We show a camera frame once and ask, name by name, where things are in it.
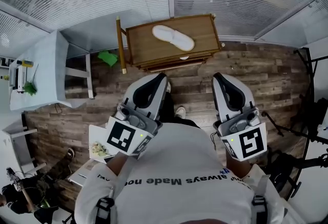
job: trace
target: person's leg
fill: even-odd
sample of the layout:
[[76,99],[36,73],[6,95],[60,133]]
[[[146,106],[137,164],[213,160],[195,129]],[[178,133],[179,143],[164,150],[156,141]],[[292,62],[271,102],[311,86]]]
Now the person's leg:
[[176,110],[172,123],[183,124],[183,125],[187,125],[187,126],[191,126],[191,127],[200,128],[198,125],[196,125],[195,122],[193,122],[189,119],[186,119],[186,109],[182,106]]
[[174,104],[169,92],[166,92],[162,109],[159,111],[159,121],[162,123],[173,123]]
[[65,157],[58,161],[46,174],[44,174],[41,180],[53,184],[57,180],[65,179],[70,174],[72,174],[69,164],[73,160],[74,155],[74,150],[72,148],[69,148]]
[[159,121],[162,123],[176,123],[199,128],[195,122],[185,119],[185,117],[186,110],[184,107],[179,107],[177,112],[174,113],[174,103],[171,94],[166,92],[163,107],[159,112]]

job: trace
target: wood laminate floor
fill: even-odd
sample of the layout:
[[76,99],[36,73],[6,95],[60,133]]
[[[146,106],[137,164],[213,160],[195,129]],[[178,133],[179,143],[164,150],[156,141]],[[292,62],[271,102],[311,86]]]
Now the wood laminate floor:
[[[83,65],[83,58],[68,61],[69,67]],[[47,162],[45,170],[62,158],[68,147],[76,151],[72,171],[82,166],[89,159],[89,125],[106,123],[115,113],[128,86],[146,75],[134,67],[128,67],[128,74],[123,75],[119,64],[110,68],[96,54],[91,57],[91,65],[96,93],[94,100],[77,109],[51,105],[26,113],[28,126],[38,129],[38,133],[28,138],[30,151],[38,163]],[[195,121],[208,135],[214,132],[212,124],[216,120],[211,88],[211,78],[216,72],[230,74],[243,81],[252,90],[260,111],[267,111],[276,123],[285,126],[290,124],[290,118],[298,110],[299,95],[305,94],[309,86],[306,69],[299,56],[293,54],[293,48],[274,45],[225,43],[222,51],[205,64],[167,71],[175,106],[183,105],[187,118]],[[81,87],[81,83],[74,80],[67,83],[67,96],[87,97],[86,86]],[[280,149],[296,157],[303,155],[305,138],[292,134],[281,137],[268,119],[263,120],[268,131],[268,145],[273,150]],[[217,136],[215,144],[220,160],[225,163],[224,146]],[[258,162],[263,160],[264,157],[257,159]],[[66,180],[61,180],[59,185],[65,189],[60,196],[62,206],[73,210],[80,187]],[[281,195],[285,196],[289,189],[290,186],[286,185]]]

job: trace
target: white t-shirt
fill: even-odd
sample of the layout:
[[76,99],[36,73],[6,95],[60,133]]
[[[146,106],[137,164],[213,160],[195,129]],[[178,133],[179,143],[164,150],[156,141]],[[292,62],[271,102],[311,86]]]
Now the white t-shirt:
[[[252,187],[263,175],[253,167],[243,180],[224,168],[206,133],[181,124],[164,124],[132,169],[115,201],[119,224],[178,224],[218,219],[251,223]],[[95,205],[115,189],[115,174],[96,165],[82,188],[75,208],[77,224],[94,223]],[[271,184],[271,223],[281,223],[283,206]]]

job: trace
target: yellow object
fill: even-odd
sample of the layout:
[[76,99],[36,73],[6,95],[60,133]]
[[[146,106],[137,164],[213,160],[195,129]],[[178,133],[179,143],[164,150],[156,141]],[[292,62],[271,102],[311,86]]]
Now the yellow object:
[[9,75],[1,76],[1,79],[9,81]]
[[19,65],[22,65],[22,66],[25,66],[25,67],[33,67],[33,62],[31,62],[31,61],[26,61],[26,60],[20,61],[20,60],[17,60],[17,63]]
[[22,61],[22,66],[33,67],[33,62],[23,60]]

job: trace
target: shoulder strap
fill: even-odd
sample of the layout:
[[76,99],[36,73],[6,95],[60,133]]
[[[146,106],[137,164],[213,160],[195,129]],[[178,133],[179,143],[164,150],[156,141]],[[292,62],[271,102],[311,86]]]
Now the shoulder strap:
[[262,176],[255,190],[252,201],[252,224],[268,223],[268,207],[264,194],[267,189],[269,177],[269,175]]

